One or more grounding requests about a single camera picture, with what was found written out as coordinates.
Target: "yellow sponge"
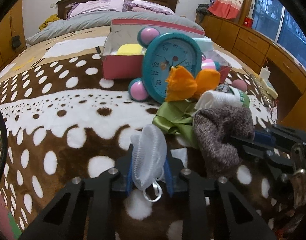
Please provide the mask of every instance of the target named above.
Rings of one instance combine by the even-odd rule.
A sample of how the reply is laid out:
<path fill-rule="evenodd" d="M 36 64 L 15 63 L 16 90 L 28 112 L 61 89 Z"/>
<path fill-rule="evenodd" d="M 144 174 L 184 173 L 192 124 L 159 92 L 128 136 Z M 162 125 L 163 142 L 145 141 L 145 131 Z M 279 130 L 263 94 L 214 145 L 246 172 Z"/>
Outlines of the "yellow sponge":
<path fill-rule="evenodd" d="M 139 44 L 124 44 L 122 45 L 116 55 L 131 56 L 141 55 L 143 47 Z"/>

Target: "pillow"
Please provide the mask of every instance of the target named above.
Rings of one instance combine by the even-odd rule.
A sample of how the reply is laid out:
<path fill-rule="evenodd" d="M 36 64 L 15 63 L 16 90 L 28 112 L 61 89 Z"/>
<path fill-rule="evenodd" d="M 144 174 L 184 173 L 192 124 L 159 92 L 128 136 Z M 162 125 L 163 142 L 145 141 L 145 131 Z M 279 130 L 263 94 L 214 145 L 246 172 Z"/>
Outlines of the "pillow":
<path fill-rule="evenodd" d="M 157 3 L 153 3 L 153 2 L 142 1 L 142 0 L 132 0 L 132 1 L 126 2 L 126 5 L 130 7 L 140 7 L 140 8 L 148 9 L 148 10 L 151 10 L 157 13 L 175 15 L 175 13 L 170 8 L 163 6 L 163 5 L 159 5 Z"/>
<path fill-rule="evenodd" d="M 117 11 L 121 12 L 123 9 L 124 0 L 98 0 L 85 3 L 78 3 L 73 5 L 71 11 L 68 13 L 68 18 L 76 15 L 93 12 L 93 11 Z"/>
<path fill-rule="evenodd" d="M 145 9 L 145 8 L 141 8 L 141 7 L 133 7 L 131 11 L 132 12 L 151 12 L 151 13 L 156 13 L 156 12 L 153 12 L 153 11 L 151 11 L 149 9 Z"/>

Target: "green ribbon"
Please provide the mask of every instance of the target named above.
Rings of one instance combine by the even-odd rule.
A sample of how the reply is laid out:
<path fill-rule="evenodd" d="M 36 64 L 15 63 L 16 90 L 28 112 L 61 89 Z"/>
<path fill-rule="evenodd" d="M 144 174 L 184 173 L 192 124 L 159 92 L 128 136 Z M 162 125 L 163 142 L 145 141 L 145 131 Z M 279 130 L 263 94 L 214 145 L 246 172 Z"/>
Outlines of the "green ribbon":
<path fill-rule="evenodd" d="M 164 102 L 153 119 L 153 124 L 164 133 L 182 135 L 193 148 L 198 149 L 198 142 L 193 132 L 192 114 L 195 103 L 191 101 Z"/>

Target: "wooden drawer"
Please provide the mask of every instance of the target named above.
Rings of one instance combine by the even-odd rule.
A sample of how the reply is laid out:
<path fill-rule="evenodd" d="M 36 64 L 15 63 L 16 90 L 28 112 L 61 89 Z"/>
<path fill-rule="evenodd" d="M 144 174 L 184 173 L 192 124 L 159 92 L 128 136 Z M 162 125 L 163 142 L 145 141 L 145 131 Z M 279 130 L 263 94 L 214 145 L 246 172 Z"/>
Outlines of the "wooden drawer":
<path fill-rule="evenodd" d="M 259 66 L 262 65 L 265 55 L 259 52 L 254 47 L 249 46 L 249 44 L 247 44 L 245 41 L 241 40 L 240 38 L 237 38 L 234 48 L 243 52 L 243 54 L 247 55 L 252 61 L 254 61 Z"/>
<path fill-rule="evenodd" d="M 279 52 L 274 46 L 270 46 L 267 57 L 271 59 L 292 80 L 303 94 L 306 89 L 306 77 L 291 60 Z"/>
<path fill-rule="evenodd" d="M 205 36 L 216 42 L 222 23 L 223 20 L 221 19 L 205 16 L 200 26 L 204 29 Z"/>
<path fill-rule="evenodd" d="M 223 21 L 216 43 L 231 52 L 239 30 L 237 25 Z"/>
<path fill-rule="evenodd" d="M 260 37 L 244 30 L 243 28 L 240 28 L 238 38 L 253 46 L 262 54 L 266 55 L 269 48 L 269 44 L 266 41 L 262 40 Z"/>
<path fill-rule="evenodd" d="M 249 57 L 247 57 L 245 54 L 240 52 L 238 49 L 233 48 L 232 53 L 238 57 L 241 61 L 243 61 L 246 65 L 248 65 L 253 71 L 256 73 L 259 73 L 260 67 L 257 65 L 254 61 L 252 61 Z"/>

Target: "metal screw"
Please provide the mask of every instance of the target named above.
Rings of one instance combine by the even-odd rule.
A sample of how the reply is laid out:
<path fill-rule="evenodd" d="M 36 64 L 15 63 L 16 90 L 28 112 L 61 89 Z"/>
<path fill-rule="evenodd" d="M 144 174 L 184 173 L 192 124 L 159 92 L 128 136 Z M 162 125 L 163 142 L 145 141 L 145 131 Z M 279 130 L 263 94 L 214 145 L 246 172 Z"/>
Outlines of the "metal screw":
<path fill-rule="evenodd" d="M 228 179 L 224 176 L 221 176 L 221 177 L 218 178 L 219 183 L 225 184 L 227 181 L 228 181 Z"/>
<path fill-rule="evenodd" d="M 183 175 L 190 175 L 192 173 L 192 171 L 189 168 L 184 168 L 181 170 L 181 173 Z"/>
<path fill-rule="evenodd" d="M 109 174 L 115 175 L 115 174 L 117 174 L 117 173 L 118 173 L 118 169 L 117 169 L 117 168 L 111 168 L 111 169 L 109 169 Z"/>
<path fill-rule="evenodd" d="M 285 174 L 285 173 L 282 173 L 280 175 L 280 180 L 283 182 L 283 183 L 286 183 L 288 181 L 288 175 Z"/>
<path fill-rule="evenodd" d="M 266 154 L 267 154 L 268 156 L 273 156 L 274 153 L 273 153 L 271 150 L 267 150 L 267 151 L 266 151 Z"/>
<path fill-rule="evenodd" d="M 80 177 L 75 177 L 75 178 L 72 179 L 72 183 L 79 184 L 81 182 L 81 180 L 82 179 Z"/>

